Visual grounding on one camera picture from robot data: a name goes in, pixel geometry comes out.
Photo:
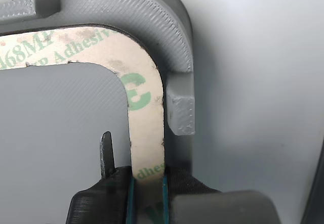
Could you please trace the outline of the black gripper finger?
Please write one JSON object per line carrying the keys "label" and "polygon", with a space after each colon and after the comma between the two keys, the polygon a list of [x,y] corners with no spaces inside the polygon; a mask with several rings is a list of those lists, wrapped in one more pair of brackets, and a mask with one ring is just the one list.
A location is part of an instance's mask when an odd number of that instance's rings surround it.
{"label": "black gripper finger", "polygon": [[275,224],[280,219],[271,199],[259,191],[220,192],[189,172],[166,167],[163,178],[165,223]]}
{"label": "black gripper finger", "polygon": [[132,167],[115,167],[111,133],[100,142],[101,179],[71,199],[66,223],[136,223]]}

